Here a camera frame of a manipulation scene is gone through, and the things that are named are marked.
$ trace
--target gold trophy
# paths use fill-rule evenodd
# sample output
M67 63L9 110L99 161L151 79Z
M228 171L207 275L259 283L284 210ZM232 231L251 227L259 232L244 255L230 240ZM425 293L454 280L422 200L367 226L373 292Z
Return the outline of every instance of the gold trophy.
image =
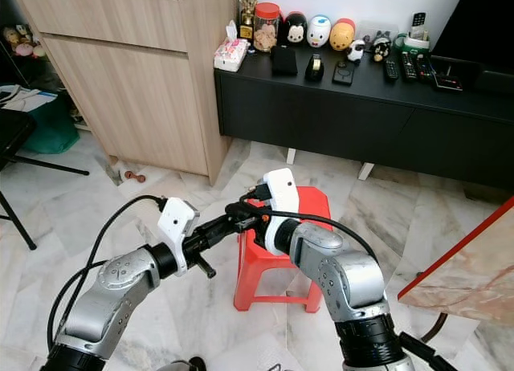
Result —
M258 0L239 0L241 6L241 24L239 24L239 37L251 41L254 37L254 13Z

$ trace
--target red plastic stool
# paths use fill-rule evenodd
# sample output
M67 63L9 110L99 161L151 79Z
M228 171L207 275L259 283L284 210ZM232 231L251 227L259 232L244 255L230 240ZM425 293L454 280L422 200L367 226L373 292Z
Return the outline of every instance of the red plastic stool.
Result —
M311 186L299 186L300 213L316 214L330 218L328 199L323 192ZM322 222L315 224L332 230ZM252 303L298 303L305 304L305 311L317 312L323 297L318 286L311 282L307 297L296 296L255 296L260 277L264 271L272 268L296 268L289 256L274 256L254 243L255 232L249 230L238 236L239 269L238 284L235 289L234 306L238 311L248 311Z

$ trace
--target red jar lid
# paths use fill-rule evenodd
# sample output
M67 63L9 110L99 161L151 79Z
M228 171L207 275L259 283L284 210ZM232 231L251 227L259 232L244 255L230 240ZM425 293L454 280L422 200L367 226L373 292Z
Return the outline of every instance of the red jar lid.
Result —
M275 3L259 3L255 6L255 15L264 19L276 19L280 15L280 7Z

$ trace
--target jar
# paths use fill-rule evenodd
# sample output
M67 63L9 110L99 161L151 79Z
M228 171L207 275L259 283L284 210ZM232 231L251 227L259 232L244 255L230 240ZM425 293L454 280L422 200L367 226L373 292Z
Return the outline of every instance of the jar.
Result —
M279 33L280 8L274 3L259 3L255 6L254 47L270 52L276 45Z

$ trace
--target marble floor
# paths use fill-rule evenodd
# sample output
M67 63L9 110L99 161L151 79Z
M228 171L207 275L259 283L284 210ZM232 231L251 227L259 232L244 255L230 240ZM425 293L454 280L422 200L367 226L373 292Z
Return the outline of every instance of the marble floor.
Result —
M286 166L286 152L234 140L217 182L210 186L206 177L194 174L121 162L110 166L91 134L82 132L68 152L37 158L88 169L88 177L32 165L6 167L0 176L2 192L39 248L28 251L14 226L0 223L0 370L36 370L44 362L47 315L55 295L84 265L106 219L128 199L138 194L184 198L206 221L220 215L226 203L264 173ZM372 245L398 331L421 336L438 313L400 304L397 293L491 214L499 200L482 192L474 195L475 188L459 181L381 166L366 181L358 181L360 168L357 161L302 151L291 166L297 185L323 190L332 218ZM144 174L146 182L126 181L123 172L128 169ZM106 234L97 258L156 243L158 216L153 203L134 206ZM196 354L213 369L224 369L220 362L227 362L236 349L258 352L262 345L251 343L272 342L274 348L287 349L305 371L341 370L341 351L324 304L316 314L295 304L254 304L248 312L237 312L232 305L238 266L235 236L205 258L217 276L208 280L194 268L180 279L164 281L134 313L106 369L150 371ZM264 274L259 294L299 295L307 286L295 270L273 270ZM450 316L430 344L460 370L506 371L514 362L514 329L477 320ZM269 356L268 350L262 353ZM262 353L253 355L262 358ZM259 371L272 366L262 359L258 363ZM422 361L414 363L417 370L428 369Z

